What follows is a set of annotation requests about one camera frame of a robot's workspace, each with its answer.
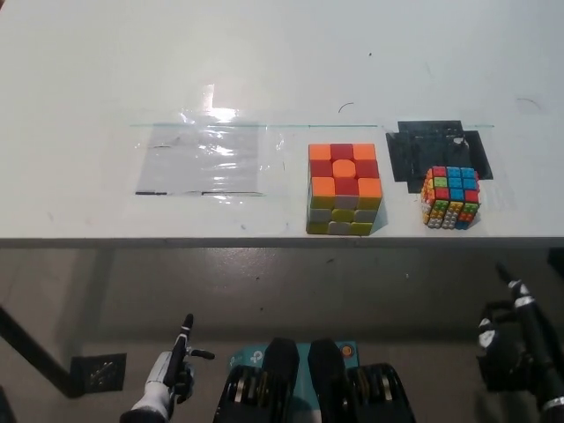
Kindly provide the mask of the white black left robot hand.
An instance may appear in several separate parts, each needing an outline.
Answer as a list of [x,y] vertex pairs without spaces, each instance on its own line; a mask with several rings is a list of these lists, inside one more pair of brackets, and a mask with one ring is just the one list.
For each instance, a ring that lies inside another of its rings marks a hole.
[[158,358],[147,380],[148,382],[157,382],[164,385],[177,404],[186,401],[193,392],[194,371],[188,362],[188,358],[215,359],[214,353],[204,349],[197,349],[190,345],[189,339],[193,323],[194,316],[187,314],[174,342],[172,351],[164,352],[163,358]]

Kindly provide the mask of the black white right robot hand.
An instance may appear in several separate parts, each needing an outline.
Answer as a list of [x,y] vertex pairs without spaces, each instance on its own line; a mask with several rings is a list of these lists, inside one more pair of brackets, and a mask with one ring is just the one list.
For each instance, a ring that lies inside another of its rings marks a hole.
[[510,299],[489,301],[479,322],[479,369],[490,391],[529,391],[543,415],[563,413],[560,340],[524,282],[495,266]]

